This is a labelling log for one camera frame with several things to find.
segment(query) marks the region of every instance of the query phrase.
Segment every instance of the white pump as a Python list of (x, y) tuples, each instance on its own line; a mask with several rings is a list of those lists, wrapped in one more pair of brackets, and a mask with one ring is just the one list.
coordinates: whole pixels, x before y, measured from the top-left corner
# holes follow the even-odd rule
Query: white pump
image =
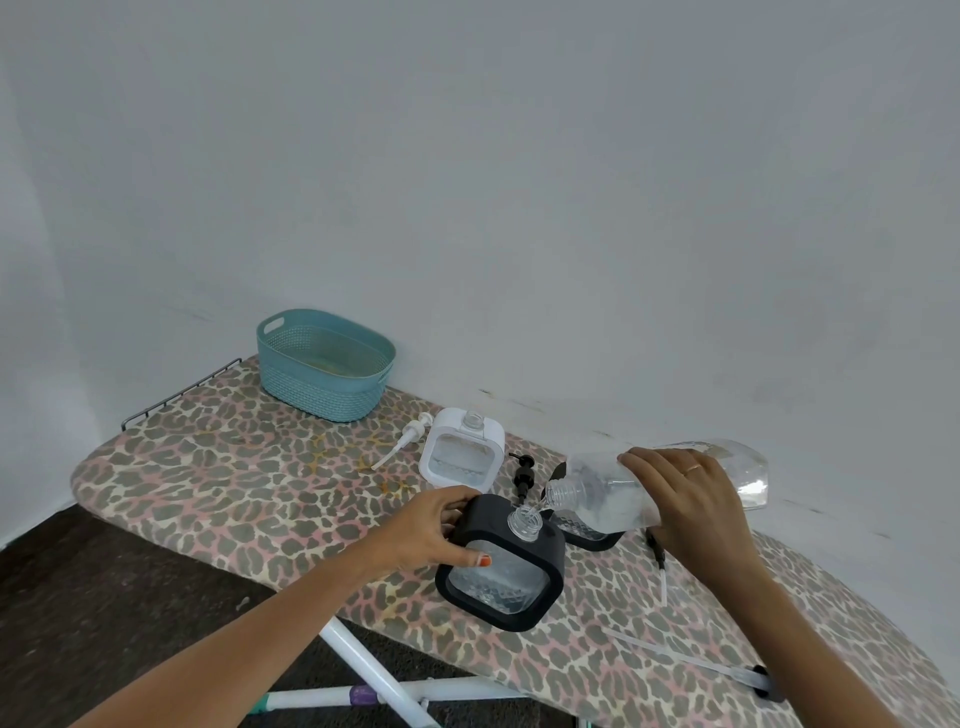
[(426, 432), (426, 429), (432, 425), (433, 416), (429, 412), (420, 412), (419, 417), (417, 417), (415, 420), (411, 420), (403, 426), (403, 434), (400, 435), (400, 439), (396, 441), (394, 448), (377, 460), (376, 463), (371, 466), (371, 470), (375, 471), (390, 458), (400, 452), (401, 449), (406, 448), (408, 445), (410, 445), (410, 443), (417, 442), (421, 437), (423, 437), (423, 433)]

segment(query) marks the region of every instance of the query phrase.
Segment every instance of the dark carpet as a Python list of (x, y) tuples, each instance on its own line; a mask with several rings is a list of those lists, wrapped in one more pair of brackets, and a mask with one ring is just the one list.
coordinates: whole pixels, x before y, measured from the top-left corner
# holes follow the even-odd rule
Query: dark carpet
[[(234, 619), (272, 592), (179, 556), (73, 506), (0, 552), (0, 726), (65, 726), (138, 675)], [(244, 598), (249, 601), (240, 606)], [(461, 670), (348, 624), (400, 680)], [(353, 685), (356, 675), (318, 638), (275, 690)], [(434, 703), (447, 728), (569, 728), (532, 700)], [(391, 726), (386, 706), (249, 716), (244, 728)]]

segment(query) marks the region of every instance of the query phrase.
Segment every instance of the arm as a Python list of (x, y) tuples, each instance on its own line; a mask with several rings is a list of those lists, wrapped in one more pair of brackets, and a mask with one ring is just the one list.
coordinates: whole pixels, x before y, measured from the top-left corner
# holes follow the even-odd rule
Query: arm
[(804, 725), (899, 728), (763, 566), (716, 460), (696, 450), (633, 448), (620, 462), (660, 509), (657, 540), (730, 612)]
[(444, 530), (479, 495), (466, 486), (415, 496), (351, 544), (243, 617), (187, 647), (74, 723), (74, 728), (236, 726), (348, 596), (372, 579), (426, 564), (488, 566)]

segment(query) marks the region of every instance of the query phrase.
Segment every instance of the leopard print ironing board cover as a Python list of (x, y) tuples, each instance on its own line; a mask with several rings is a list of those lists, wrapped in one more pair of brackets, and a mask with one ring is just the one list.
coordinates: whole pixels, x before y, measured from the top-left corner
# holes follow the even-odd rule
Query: leopard print ironing board cover
[[(329, 423), (265, 393), (251, 358), (94, 450), (71, 484), (80, 505), (106, 521), (282, 589), (423, 486), (419, 448), (376, 473), (357, 471), (358, 459), (386, 453), (423, 410), (439, 407), (388, 389), (369, 417)], [(538, 483), (561, 461), (512, 435), (507, 445), (534, 456)], [(514, 497), (508, 470), (493, 491)], [(886, 617), (796, 551), (761, 534), (756, 542), (817, 631), (905, 725), (960, 725), (960, 708), (937, 668)], [(611, 728), (799, 725), (786, 704), (601, 631), (607, 625), (715, 662), (755, 664), (713, 596), (676, 562), (668, 573), (668, 606), (661, 608), (656, 563), (629, 534), (607, 552), (569, 546), (564, 593), (528, 632), (502, 632), (447, 603), (432, 569), (373, 582), (340, 614)]]

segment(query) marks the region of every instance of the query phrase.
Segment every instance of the teal basket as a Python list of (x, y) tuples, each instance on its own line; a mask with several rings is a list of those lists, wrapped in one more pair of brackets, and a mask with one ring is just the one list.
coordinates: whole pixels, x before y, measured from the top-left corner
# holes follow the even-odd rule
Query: teal basket
[(335, 423), (370, 414), (396, 358), (385, 336), (310, 308), (271, 316), (256, 328), (256, 344), (263, 388)]

